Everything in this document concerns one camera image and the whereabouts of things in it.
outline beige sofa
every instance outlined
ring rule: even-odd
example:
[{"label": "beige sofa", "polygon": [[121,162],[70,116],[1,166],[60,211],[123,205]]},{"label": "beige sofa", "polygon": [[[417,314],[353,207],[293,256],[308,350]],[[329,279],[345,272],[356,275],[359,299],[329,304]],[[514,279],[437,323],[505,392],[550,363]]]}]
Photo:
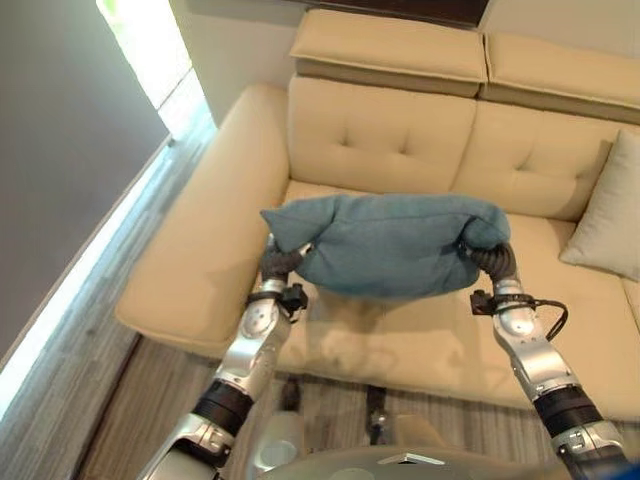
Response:
[{"label": "beige sofa", "polygon": [[[640,418],[638,284],[558,260],[619,129],[640,131],[639,62],[323,10],[292,55],[288,91],[253,86],[225,119],[118,318],[220,356],[256,279],[261,209],[335,192],[464,193],[508,212],[526,289],[568,305],[554,344],[603,413]],[[470,314],[472,289],[408,303],[306,290],[281,369],[529,407],[491,321]],[[556,315],[540,310],[547,326]]]}]

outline sofa headrest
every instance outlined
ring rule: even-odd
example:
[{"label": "sofa headrest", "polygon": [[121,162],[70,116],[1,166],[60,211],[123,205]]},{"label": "sofa headrest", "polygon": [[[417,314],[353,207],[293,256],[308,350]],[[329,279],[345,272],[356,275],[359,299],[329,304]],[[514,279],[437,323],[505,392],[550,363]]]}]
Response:
[{"label": "sofa headrest", "polygon": [[640,124],[640,60],[506,33],[485,37],[480,97]]},{"label": "sofa headrest", "polygon": [[479,33],[424,22],[311,10],[291,49],[298,74],[473,97],[486,81]]}]

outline white pillow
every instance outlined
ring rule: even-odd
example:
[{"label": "white pillow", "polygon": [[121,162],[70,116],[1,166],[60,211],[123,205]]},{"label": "white pillow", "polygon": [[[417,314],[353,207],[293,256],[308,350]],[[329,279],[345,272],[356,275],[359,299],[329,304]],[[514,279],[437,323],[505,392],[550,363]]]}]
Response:
[{"label": "white pillow", "polygon": [[640,281],[640,136],[618,134],[560,260]]}]

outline black bracket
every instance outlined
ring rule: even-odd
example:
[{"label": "black bracket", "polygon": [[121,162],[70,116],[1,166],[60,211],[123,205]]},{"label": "black bracket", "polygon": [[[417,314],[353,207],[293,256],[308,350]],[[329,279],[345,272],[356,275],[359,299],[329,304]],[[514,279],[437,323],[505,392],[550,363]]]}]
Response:
[{"label": "black bracket", "polygon": [[[520,305],[498,308],[498,305],[506,302],[516,302]],[[471,313],[473,315],[493,316],[500,311],[511,310],[513,308],[530,307],[535,310],[536,299],[524,293],[496,295],[492,297],[484,290],[476,290],[471,294]]]},{"label": "black bracket", "polygon": [[[507,307],[499,306],[507,302],[514,303],[515,305],[509,305]],[[515,310],[517,308],[531,308],[535,310],[537,307],[543,305],[562,309],[562,314],[547,332],[546,338],[548,341],[551,341],[560,333],[560,330],[562,330],[569,319],[569,310],[564,303],[556,300],[539,300],[526,293],[503,294],[492,297],[484,290],[476,290],[471,294],[471,313],[473,315],[494,316],[497,313]]]},{"label": "black bracket", "polygon": [[273,291],[251,293],[247,297],[246,304],[249,305],[250,303],[265,298],[273,298],[287,311],[289,317],[292,317],[298,310],[306,310],[309,306],[309,297],[299,283],[294,283],[290,287],[285,288],[282,293]]}]

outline blue pillow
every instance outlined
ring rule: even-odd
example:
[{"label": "blue pillow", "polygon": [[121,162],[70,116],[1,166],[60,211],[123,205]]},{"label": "blue pillow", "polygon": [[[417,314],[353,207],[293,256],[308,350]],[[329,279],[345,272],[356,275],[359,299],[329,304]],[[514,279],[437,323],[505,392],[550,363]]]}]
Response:
[{"label": "blue pillow", "polygon": [[284,252],[312,242],[296,270],[329,290],[417,298],[468,287],[478,269],[460,250],[509,241],[502,210],[463,195],[333,195],[264,210]]}]

